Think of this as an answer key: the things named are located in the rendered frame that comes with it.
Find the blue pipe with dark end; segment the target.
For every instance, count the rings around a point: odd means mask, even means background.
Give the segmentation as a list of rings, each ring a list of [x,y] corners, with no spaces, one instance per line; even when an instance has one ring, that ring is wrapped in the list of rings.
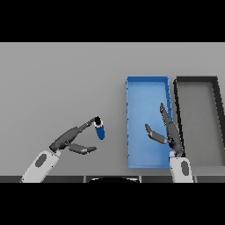
[[[97,132],[98,138],[100,140],[104,140],[105,139],[104,124],[103,124],[103,121],[98,116],[95,117],[94,126]]]

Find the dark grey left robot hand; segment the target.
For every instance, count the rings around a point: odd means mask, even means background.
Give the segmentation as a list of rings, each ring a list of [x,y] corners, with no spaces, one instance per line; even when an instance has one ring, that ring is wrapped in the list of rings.
[[[66,131],[64,134],[62,134],[60,137],[58,137],[50,146],[49,148],[53,152],[57,152],[60,149],[69,148],[69,151],[76,152],[78,154],[85,155],[87,153],[90,153],[92,151],[95,151],[96,147],[86,147],[83,145],[75,144],[73,141],[76,139],[76,137],[81,134],[85,128],[89,127],[95,119],[91,119],[87,122],[85,122],[80,127],[73,127],[70,130]]]

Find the dark grey rectangular bin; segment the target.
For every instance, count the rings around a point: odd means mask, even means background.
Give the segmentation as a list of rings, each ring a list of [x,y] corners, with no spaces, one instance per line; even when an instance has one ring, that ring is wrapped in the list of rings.
[[[217,76],[177,76],[175,104],[192,166],[225,166],[225,113]]]

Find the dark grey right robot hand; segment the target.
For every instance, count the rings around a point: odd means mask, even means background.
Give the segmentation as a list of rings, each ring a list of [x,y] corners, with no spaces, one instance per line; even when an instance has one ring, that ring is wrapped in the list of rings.
[[[153,131],[149,124],[145,125],[148,137],[161,144],[169,144],[170,148],[175,152],[176,156],[182,156],[184,149],[182,147],[180,134],[175,123],[169,118],[164,104],[160,104],[160,113],[162,114],[163,123],[166,129],[167,136],[164,137],[162,134]]]

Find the blue rectangular bin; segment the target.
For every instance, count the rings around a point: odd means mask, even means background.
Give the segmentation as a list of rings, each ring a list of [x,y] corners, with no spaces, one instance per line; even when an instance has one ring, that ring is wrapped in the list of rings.
[[[160,104],[172,118],[171,89],[167,76],[127,76],[128,167],[168,168],[170,147],[148,137],[145,125],[167,136]]]

